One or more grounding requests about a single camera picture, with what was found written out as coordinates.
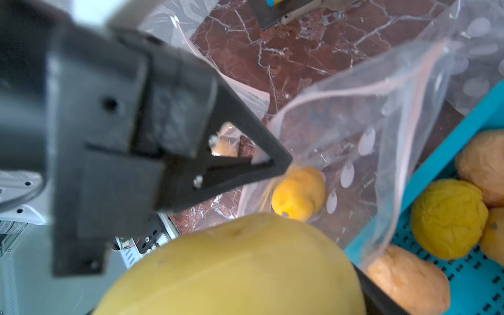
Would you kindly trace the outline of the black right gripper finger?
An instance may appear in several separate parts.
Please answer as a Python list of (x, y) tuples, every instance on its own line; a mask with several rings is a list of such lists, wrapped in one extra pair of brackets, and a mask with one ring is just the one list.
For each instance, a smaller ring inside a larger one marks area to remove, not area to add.
[(371, 281), (357, 266), (353, 265), (360, 281), (367, 315), (409, 315), (384, 291)]

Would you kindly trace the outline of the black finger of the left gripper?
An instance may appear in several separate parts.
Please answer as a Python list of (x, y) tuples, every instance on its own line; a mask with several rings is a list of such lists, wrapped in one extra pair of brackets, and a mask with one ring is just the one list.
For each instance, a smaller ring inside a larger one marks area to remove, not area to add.
[[(248, 136), (266, 160), (213, 156), (210, 138), (226, 122)], [(169, 213), (282, 175), (292, 162), (278, 139), (224, 82), (213, 82), (200, 91), (181, 87), (171, 96), (161, 96), (155, 106), (155, 132), (165, 165), (156, 209)]]

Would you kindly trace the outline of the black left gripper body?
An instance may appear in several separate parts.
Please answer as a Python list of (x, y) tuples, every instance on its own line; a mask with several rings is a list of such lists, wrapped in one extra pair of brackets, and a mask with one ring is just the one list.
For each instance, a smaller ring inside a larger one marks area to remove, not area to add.
[(200, 200), (218, 94), (184, 51), (1, 2), (1, 168), (42, 176), (54, 276), (101, 273), (113, 237)]

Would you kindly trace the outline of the yellow orange potato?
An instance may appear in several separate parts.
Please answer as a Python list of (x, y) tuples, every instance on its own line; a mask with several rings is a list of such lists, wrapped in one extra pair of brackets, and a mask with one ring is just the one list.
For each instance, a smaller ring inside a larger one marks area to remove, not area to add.
[(273, 190), (272, 210), (282, 217), (306, 222), (322, 209), (326, 200), (325, 184), (321, 171), (294, 165)]

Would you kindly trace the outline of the green potato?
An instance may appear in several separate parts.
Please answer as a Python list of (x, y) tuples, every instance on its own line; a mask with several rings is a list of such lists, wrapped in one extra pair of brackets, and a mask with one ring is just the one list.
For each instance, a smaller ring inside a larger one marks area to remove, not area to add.
[(256, 213), (147, 255), (95, 314), (365, 314), (353, 264), (315, 227)]

